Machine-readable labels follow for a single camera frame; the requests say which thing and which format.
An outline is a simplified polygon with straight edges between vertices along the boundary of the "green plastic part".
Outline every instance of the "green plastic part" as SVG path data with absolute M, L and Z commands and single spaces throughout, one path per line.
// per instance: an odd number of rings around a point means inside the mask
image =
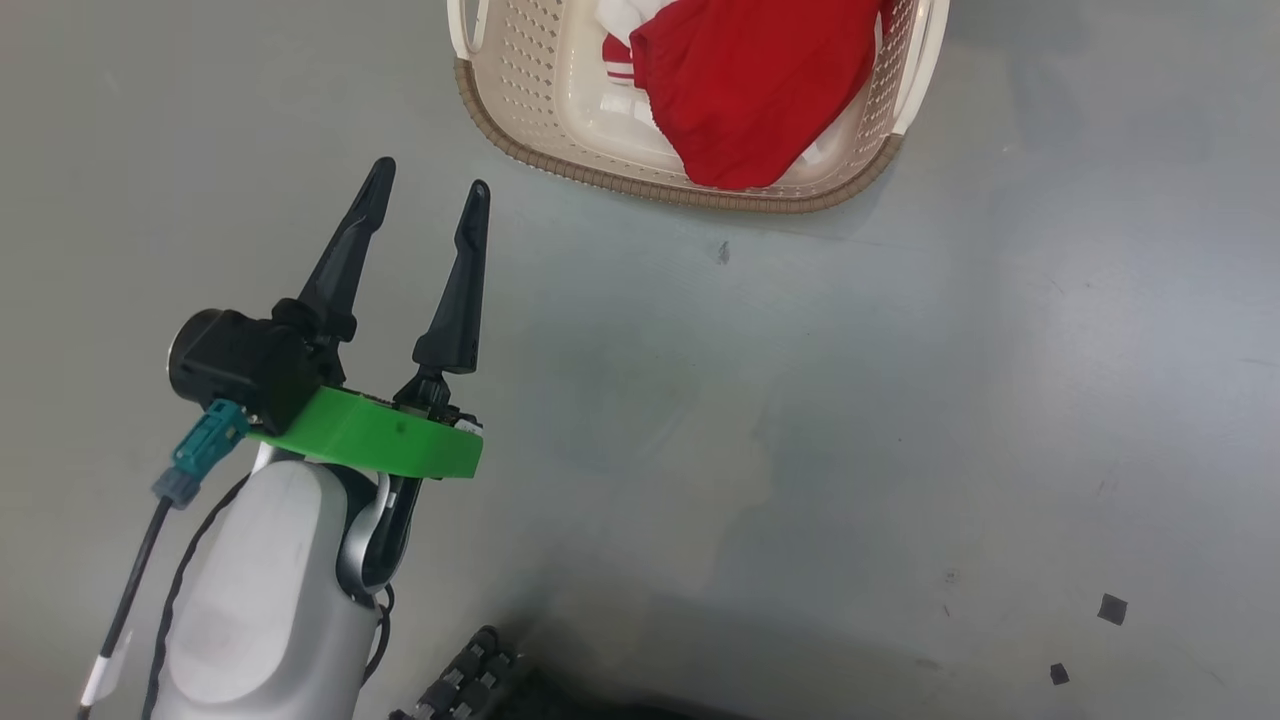
M 329 387 L 279 437 L 256 439 L 323 462 L 406 478 L 474 478 L 484 438 Z

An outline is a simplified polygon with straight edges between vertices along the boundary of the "laundry basket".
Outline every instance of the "laundry basket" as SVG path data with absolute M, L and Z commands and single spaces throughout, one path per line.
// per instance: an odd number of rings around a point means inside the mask
M 893 0 L 872 79 L 774 184 L 692 183 L 653 124 L 643 91 L 608 81 L 595 0 L 445 0 L 458 91 L 471 119 L 516 160 L 662 202 L 809 213 L 865 190 L 902 147 L 937 64 L 950 0 Z

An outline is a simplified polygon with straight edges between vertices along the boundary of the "basket rim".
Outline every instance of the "basket rim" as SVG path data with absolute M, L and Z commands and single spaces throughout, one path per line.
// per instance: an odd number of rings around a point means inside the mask
M 458 83 L 458 95 L 462 97 L 462 105 L 471 115 L 471 120 L 498 150 L 502 150 L 515 160 L 582 184 L 687 208 L 765 214 L 801 214 L 835 208 L 870 187 L 884 173 L 890 163 L 893 161 L 893 158 L 897 156 L 905 140 L 905 135 L 886 135 L 881 141 L 881 146 L 876 150 L 876 155 L 858 174 L 842 184 L 812 197 L 754 197 L 726 195 L 710 188 L 671 187 L 580 165 L 521 143 L 498 127 L 493 115 L 484 106 L 484 101 L 480 100 L 480 90 L 476 86 L 475 68 L 471 65 L 471 61 L 456 58 L 453 61 L 453 74 Z

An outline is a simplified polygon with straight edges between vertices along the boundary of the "red cloth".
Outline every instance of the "red cloth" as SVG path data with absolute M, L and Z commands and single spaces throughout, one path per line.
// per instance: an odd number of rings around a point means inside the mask
M 636 87 L 699 184 L 773 184 L 876 65 L 879 0 L 680 0 L 631 33 Z

